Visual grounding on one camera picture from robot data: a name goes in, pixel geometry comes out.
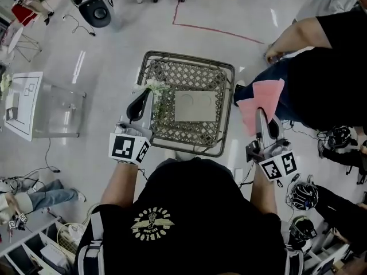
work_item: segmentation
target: black t-shirt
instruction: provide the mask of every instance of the black t-shirt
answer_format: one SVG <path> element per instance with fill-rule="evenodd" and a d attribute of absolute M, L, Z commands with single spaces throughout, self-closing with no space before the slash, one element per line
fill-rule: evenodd
<path fill-rule="evenodd" d="M 279 217 L 262 215 L 209 160 L 164 165 L 131 208 L 97 211 L 106 274 L 284 274 Z M 91 239 L 89 224 L 79 249 Z"/>
<path fill-rule="evenodd" d="M 293 108 L 313 129 L 367 127 L 367 14 L 359 8 L 317 19 L 332 49 L 314 48 L 291 59 Z"/>

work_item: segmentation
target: printed logo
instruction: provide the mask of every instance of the printed logo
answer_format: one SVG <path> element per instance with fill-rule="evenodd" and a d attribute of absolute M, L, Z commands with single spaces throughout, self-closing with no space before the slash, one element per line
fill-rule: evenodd
<path fill-rule="evenodd" d="M 280 173 L 279 169 L 277 168 L 273 160 L 267 163 L 262 163 L 261 166 L 263 167 L 265 173 L 268 175 L 268 178 L 270 180 L 282 177 L 282 174 Z"/>
<path fill-rule="evenodd" d="M 117 136 L 115 138 L 112 156 L 131 159 L 132 149 L 134 148 L 135 139 L 127 136 Z"/>
<path fill-rule="evenodd" d="M 282 161 L 287 175 L 297 170 L 296 162 L 292 152 L 283 155 Z"/>
<path fill-rule="evenodd" d="M 171 220 L 167 219 L 171 217 L 167 210 L 163 208 L 149 208 L 147 211 L 139 214 L 139 218 L 135 218 L 136 222 L 132 227 L 132 233 L 136 238 L 141 241 L 155 241 L 166 235 L 166 230 L 169 230 L 174 225 Z"/>
<path fill-rule="evenodd" d="M 149 145 L 147 142 L 145 142 L 138 156 L 136 157 L 136 161 L 139 161 L 141 163 L 148 149 L 149 149 Z"/>

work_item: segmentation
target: glossy floor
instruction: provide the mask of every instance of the glossy floor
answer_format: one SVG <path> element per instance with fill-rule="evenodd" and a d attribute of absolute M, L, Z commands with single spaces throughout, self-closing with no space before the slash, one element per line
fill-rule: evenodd
<path fill-rule="evenodd" d="M 110 28 L 97 29 L 96 37 L 85 30 L 72 30 L 77 22 L 65 14 L 73 15 L 88 28 L 77 9 L 69 0 L 49 0 L 55 10 L 48 27 L 41 21 L 27 28 L 26 34 L 40 41 L 43 51 L 28 64 L 16 54 L 15 72 L 43 71 L 50 80 L 74 83 L 87 93 L 85 119 L 78 139 L 53 139 L 48 162 L 61 169 L 54 176 L 68 187 L 81 190 L 87 197 L 83 205 L 69 203 L 55 207 L 67 221 L 82 221 L 88 208 L 98 202 L 114 170 L 116 162 L 107 157 L 108 139 L 126 107 L 126 98 L 136 80 L 144 54 L 149 50 L 181 53 L 211 58 L 232 64 L 236 79 L 251 82 L 266 68 L 263 52 L 292 22 L 305 0 L 114 0 L 115 11 L 122 20 L 116 32 Z M 85 51 L 83 65 L 77 78 L 73 72 L 81 51 Z M 296 130 L 314 135 L 314 132 L 296 125 Z M 318 184 L 353 202 L 362 198 L 364 186 L 357 186 L 357 170 L 345 175 L 345 166 L 320 159 L 317 141 L 307 135 L 286 131 L 297 155 L 302 178 L 315 176 Z M 216 161 L 228 166 L 249 170 L 245 162 L 245 146 L 251 141 L 246 134 L 240 113 L 233 107 L 225 152 Z M 2 175 L 23 175 L 35 168 L 44 167 L 48 139 L 29 143 L 4 129 L 0 134 Z M 164 150 L 152 148 L 142 167 L 149 176 L 159 162 L 164 160 Z M 43 176 L 50 172 L 43 170 Z M 283 188 L 276 188 L 279 215 L 288 220 L 291 209 L 284 197 L 289 180 Z M 138 176 L 136 197 L 145 185 Z M 251 186 L 242 192 L 249 198 Z M 309 211 L 315 223 L 320 216 Z"/>

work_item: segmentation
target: helmet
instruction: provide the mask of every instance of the helmet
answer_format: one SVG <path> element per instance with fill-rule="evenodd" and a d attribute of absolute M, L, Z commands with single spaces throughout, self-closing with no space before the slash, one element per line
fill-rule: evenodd
<path fill-rule="evenodd" d="M 328 144 L 332 149 L 345 148 L 352 137 L 350 129 L 347 126 L 333 128 L 327 135 L 329 136 Z"/>
<path fill-rule="evenodd" d="M 312 247 L 312 239 L 317 236 L 314 224 L 306 216 L 295 217 L 290 227 L 289 244 L 295 250 L 307 253 Z"/>
<path fill-rule="evenodd" d="M 311 183 L 299 182 L 290 194 L 290 203 L 300 211 L 307 211 L 316 206 L 319 200 L 317 187 Z"/>

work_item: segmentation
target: pink cloth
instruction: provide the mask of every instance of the pink cloth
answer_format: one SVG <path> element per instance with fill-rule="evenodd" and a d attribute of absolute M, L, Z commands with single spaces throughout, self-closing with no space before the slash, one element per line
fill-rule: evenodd
<path fill-rule="evenodd" d="M 284 80 L 264 80 L 252 84 L 253 98 L 237 101 L 250 136 L 256 133 L 256 111 L 263 108 L 270 122 L 278 105 L 280 94 L 284 88 Z"/>

